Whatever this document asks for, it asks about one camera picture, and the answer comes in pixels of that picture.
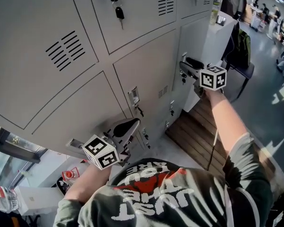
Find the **black chair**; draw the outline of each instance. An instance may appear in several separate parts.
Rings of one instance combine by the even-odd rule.
[[[233,39],[232,39],[232,36],[230,37],[229,41],[228,41],[228,44],[226,46],[226,49],[225,49],[225,52],[224,52],[224,55],[223,55],[223,58],[226,62],[226,67],[225,69],[228,71],[230,68],[236,70],[238,73],[240,73],[242,76],[245,77],[245,80],[243,82],[243,85],[242,85],[242,88],[237,96],[236,99],[238,99],[240,97],[240,95],[242,94],[244,88],[246,87],[249,79],[251,79],[252,77],[252,74],[254,73],[254,69],[255,69],[255,66],[253,63],[249,63],[249,66],[247,68],[242,68],[242,67],[239,67],[239,66],[236,66],[236,61],[235,60],[230,60],[228,57],[228,55],[234,50],[235,48],[235,45],[234,45],[234,42],[233,42]]]

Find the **bottle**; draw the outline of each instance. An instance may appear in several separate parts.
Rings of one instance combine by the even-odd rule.
[[[62,178],[68,185],[73,185],[75,180],[80,177],[88,168],[88,164],[79,163],[72,165],[69,170],[62,172]]]
[[[213,9],[212,14],[210,15],[209,23],[214,25],[217,21],[218,13],[220,11],[221,5],[223,0],[213,0]]]
[[[219,0],[213,0],[213,9],[212,9],[212,14],[210,15],[210,21],[209,21],[211,25],[214,25],[216,23],[219,11],[220,11]]]
[[[0,211],[10,213],[18,208],[19,204],[15,191],[0,187]]]

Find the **gray floor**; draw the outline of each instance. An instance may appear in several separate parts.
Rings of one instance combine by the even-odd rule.
[[[284,47],[245,23],[240,23],[240,28],[250,36],[255,71],[240,98],[232,105],[284,171],[284,78],[276,69],[276,59]],[[230,70],[227,80],[225,94],[232,100],[240,91],[244,78]]]

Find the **water bottle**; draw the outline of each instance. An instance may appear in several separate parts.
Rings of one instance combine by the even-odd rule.
[[[217,17],[218,17],[218,13],[222,5],[222,1],[223,0],[213,0],[213,9],[212,9],[212,14],[210,16],[210,21],[209,21],[211,25],[214,25],[217,21]]]
[[[15,191],[0,187],[0,211],[10,213],[19,207]]]

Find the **backpack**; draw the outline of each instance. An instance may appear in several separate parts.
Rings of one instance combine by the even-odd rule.
[[[227,55],[227,60],[233,66],[246,69],[250,63],[250,37],[239,28],[239,23],[232,31],[231,36],[234,42],[234,50]]]

